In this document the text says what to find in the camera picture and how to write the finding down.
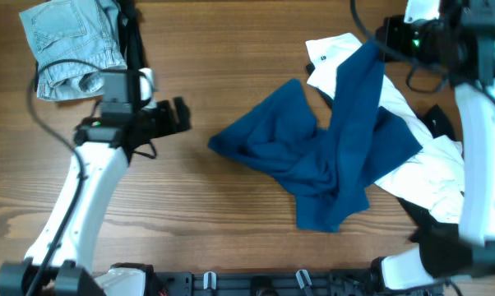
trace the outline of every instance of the table surface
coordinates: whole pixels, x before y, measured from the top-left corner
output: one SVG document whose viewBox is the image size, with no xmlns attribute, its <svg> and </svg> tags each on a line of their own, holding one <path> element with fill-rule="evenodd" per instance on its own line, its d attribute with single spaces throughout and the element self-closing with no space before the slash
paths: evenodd
<svg viewBox="0 0 495 296">
<path fill-rule="evenodd" d="M 35 4 L 0 1 L 0 265 L 21 260 L 44 227 L 70 160 L 25 109 L 35 60 L 18 12 Z M 366 267 L 415 246 L 406 241 L 414 224 L 379 187 L 367 189 L 371 208 L 350 216 L 338 234 L 297 230 L 294 198 L 275 180 L 206 147 L 291 78 L 303 83 L 312 111 L 327 126 L 331 111 L 305 83 L 304 42 L 346 32 L 363 40 L 348 1 L 139 1 L 137 8 L 158 99 L 182 96 L 193 129 L 154 140 L 157 160 L 133 160 L 104 217 L 95 272 L 119 261 L 153 264 L 157 271 L 327 271 Z M 372 29 L 404 8 L 403 0 L 359 1 Z M 417 113 L 439 104 L 461 137 L 453 93 L 410 92 L 408 70 L 398 64 L 386 72 Z M 430 87 L 437 79 L 421 73 L 414 82 Z M 41 117 L 68 137 L 92 104 L 36 100 Z M 465 295 L 495 295 L 495 276 L 461 286 Z"/>
</svg>

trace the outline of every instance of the white garment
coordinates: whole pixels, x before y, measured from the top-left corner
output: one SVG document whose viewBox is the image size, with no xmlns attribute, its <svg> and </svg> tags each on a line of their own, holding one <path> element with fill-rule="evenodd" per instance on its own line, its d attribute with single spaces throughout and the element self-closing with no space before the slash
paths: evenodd
<svg viewBox="0 0 495 296">
<path fill-rule="evenodd" d="M 308 84 L 335 96 L 337 67 L 351 56 L 361 43 L 347 33 L 337 37 L 306 42 L 315 71 Z M 464 161 L 460 142 L 447 136 L 433 139 L 427 127 L 415 116 L 403 95 L 386 76 L 379 105 L 403 118 L 423 149 L 399 168 L 376 181 L 392 195 L 430 210 L 439 222 L 459 223 L 465 190 Z"/>
</svg>

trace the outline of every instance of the wire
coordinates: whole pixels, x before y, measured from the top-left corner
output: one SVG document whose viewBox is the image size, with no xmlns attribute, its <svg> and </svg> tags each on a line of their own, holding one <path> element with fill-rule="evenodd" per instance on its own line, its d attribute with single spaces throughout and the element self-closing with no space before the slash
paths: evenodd
<svg viewBox="0 0 495 296">
<path fill-rule="evenodd" d="M 94 106 L 92 106 L 92 111 L 90 111 L 90 118 L 93 118 L 96 115 L 96 110 L 98 109 L 99 104 L 101 104 L 101 99 L 96 100 Z"/>
<path fill-rule="evenodd" d="M 463 293 L 461 293 L 461 290 L 460 290 L 460 287 L 458 287 L 458 285 L 451 281 L 451 280 L 448 280 L 445 285 L 448 287 L 449 285 L 454 289 L 454 291 L 456 292 L 456 295 L 457 296 L 463 296 Z"/>
<path fill-rule="evenodd" d="M 134 151 L 132 153 L 136 154 L 136 155 L 141 155 L 141 156 L 145 156 L 146 158 L 148 159 L 151 159 L 151 160 L 154 160 L 156 159 L 156 156 L 158 156 L 158 152 L 156 152 L 156 147 L 155 145 L 152 143 L 152 141 L 149 140 L 149 147 L 150 149 L 152 150 L 152 155 L 148 154 L 148 153 L 145 153 L 145 152 L 140 152 L 140 151 Z"/>
<path fill-rule="evenodd" d="M 420 93 L 420 94 L 427 94 L 427 95 L 432 95 L 436 94 L 440 91 L 442 91 L 446 85 L 448 85 L 448 78 L 445 76 L 442 78 L 442 80 L 439 82 L 439 84 L 433 89 L 433 90 L 420 90 L 412 86 L 412 78 L 414 77 L 414 74 L 418 71 L 417 66 L 413 66 L 412 70 L 410 70 L 409 75 L 406 76 L 406 86 L 410 88 L 410 90 Z"/>
<path fill-rule="evenodd" d="M 55 61 L 51 62 L 44 67 L 42 67 L 40 70 L 37 71 L 36 76 L 41 75 L 43 71 L 46 69 L 50 68 L 51 66 L 55 66 L 58 64 L 66 63 L 66 62 L 74 62 L 74 63 L 80 63 L 89 67 L 93 67 L 94 69 L 101 71 L 101 68 L 89 63 L 89 62 L 83 62 L 79 60 L 74 60 L 74 59 L 64 59 L 60 61 Z M 49 245 L 49 249 L 46 253 L 46 255 L 43 258 L 43 261 L 41 262 L 41 265 L 39 266 L 39 269 L 35 273 L 35 277 L 32 280 L 32 283 L 30 284 L 30 287 L 28 288 L 28 291 L 26 292 L 26 295 L 32 296 L 35 293 L 39 291 L 39 282 L 41 281 L 41 278 L 43 277 L 44 270 L 47 268 L 49 265 L 50 259 L 52 258 L 53 254 L 56 252 L 59 242 L 61 241 L 61 237 L 63 232 L 65 231 L 65 228 L 67 227 L 68 221 L 70 220 L 70 217 L 72 215 L 72 212 L 76 208 L 76 204 L 79 200 L 79 197 L 81 195 L 81 190 L 83 189 L 83 185 L 85 183 L 85 163 L 83 161 L 83 158 L 81 157 L 81 154 L 74 148 L 72 144 L 70 144 L 67 139 L 65 139 L 64 136 L 61 136 L 58 134 L 56 131 L 54 131 L 49 125 L 47 125 L 41 118 L 38 116 L 37 112 L 35 112 L 34 108 L 34 101 L 33 101 L 33 88 L 35 87 L 35 77 L 30 81 L 30 84 L 28 85 L 28 88 L 26 89 L 26 106 L 28 108 L 28 113 L 32 117 L 35 123 L 41 127 L 45 132 L 47 132 L 51 137 L 54 139 L 58 140 L 61 142 L 67 149 L 69 149 L 74 156 L 76 156 L 77 159 L 77 164 L 79 168 L 79 174 L 78 174 L 78 181 L 76 185 L 76 190 L 74 191 L 74 195 L 72 197 L 72 200 L 70 202 L 70 206 L 67 208 L 67 211 L 65 212 L 65 215 L 63 216 L 63 219 L 61 221 L 61 224 L 58 227 L 58 230 L 56 231 L 55 236 L 53 237 L 52 242 Z"/>
</svg>

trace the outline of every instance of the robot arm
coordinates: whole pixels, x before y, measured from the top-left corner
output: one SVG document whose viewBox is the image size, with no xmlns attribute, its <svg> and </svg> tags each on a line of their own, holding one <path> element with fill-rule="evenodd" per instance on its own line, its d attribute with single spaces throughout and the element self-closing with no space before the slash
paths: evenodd
<svg viewBox="0 0 495 296">
<path fill-rule="evenodd" d="M 405 15 L 386 18 L 376 36 L 400 55 L 448 70 L 464 131 L 466 178 L 458 231 L 430 234 L 417 248 L 376 262 L 380 289 L 495 274 L 495 0 L 409 0 Z M 379 58 L 397 60 L 388 51 Z"/>
<path fill-rule="evenodd" d="M 123 269 L 101 278 L 96 284 L 90 277 L 95 242 L 110 198 L 127 172 L 133 154 L 146 155 L 135 149 L 150 144 L 154 154 L 146 156 L 155 158 L 155 148 L 150 140 L 188 130 L 190 114 L 181 98 L 174 99 L 176 117 L 169 101 L 155 101 L 154 77 L 150 69 L 142 69 L 140 75 L 126 71 L 103 72 L 102 75 L 105 94 L 99 104 L 100 117 L 94 118 L 93 114 L 76 127 L 76 152 L 85 168 L 83 188 L 59 244 L 48 265 L 41 267 L 47 253 L 52 252 L 50 245 L 58 236 L 58 228 L 78 187 L 81 175 L 76 156 L 72 157 L 67 179 L 49 221 L 29 248 L 23 263 L 2 266 L 1 295 L 25 295 L 34 282 L 35 293 L 39 294 L 50 280 L 55 280 L 55 286 L 60 290 L 71 289 L 76 283 L 76 288 L 81 286 L 91 295 L 96 295 L 96 291 L 103 294 L 100 286 L 124 295 L 121 292 L 125 292 L 126 287 L 138 291 L 140 284 L 145 283 L 143 271 Z M 38 272 L 41 281 L 34 280 Z"/>
</svg>

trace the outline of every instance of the black mount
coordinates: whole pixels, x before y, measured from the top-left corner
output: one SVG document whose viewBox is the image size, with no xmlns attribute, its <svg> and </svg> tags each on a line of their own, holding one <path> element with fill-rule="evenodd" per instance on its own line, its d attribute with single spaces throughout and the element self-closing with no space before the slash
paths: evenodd
<svg viewBox="0 0 495 296">
<path fill-rule="evenodd" d="M 157 102 L 149 109 L 148 100 L 141 100 L 140 72 L 103 72 L 105 93 L 99 104 L 100 117 L 84 118 L 76 127 L 74 143 L 87 141 L 109 143 L 122 147 L 129 163 L 134 150 L 150 144 L 150 140 L 185 132 L 191 128 L 189 108 L 181 97 L 173 99 L 175 110 L 168 100 Z"/>
<path fill-rule="evenodd" d="M 405 16 L 384 20 L 376 37 L 389 48 L 425 64 L 446 68 L 451 84 L 479 80 L 483 86 L 495 78 L 495 0 L 442 0 L 439 20 L 416 20 Z M 380 52 L 383 62 L 396 60 Z"/>
<path fill-rule="evenodd" d="M 380 265 L 381 258 L 375 260 Z M 216 289 L 204 289 L 204 275 L 189 272 L 154 272 L 152 266 L 143 264 L 116 264 L 111 268 L 136 268 L 146 273 L 144 296 L 255 296 L 252 281 L 265 278 L 279 296 L 304 296 L 294 273 L 218 274 Z M 33 275 L 30 264 L 5 264 L 0 271 L 0 295 L 24 296 L 22 286 Z M 310 293 L 315 296 L 442 296 L 443 286 L 435 285 L 410 291 L 378 293 L 380 277 L 376 267 L 370 269 L 333 270 L 309 274 Z M 104 292 L 82 268 L 64 266 L 54 280 L 52 295 L 57 296 L 104 296 Z"/>
</svg>

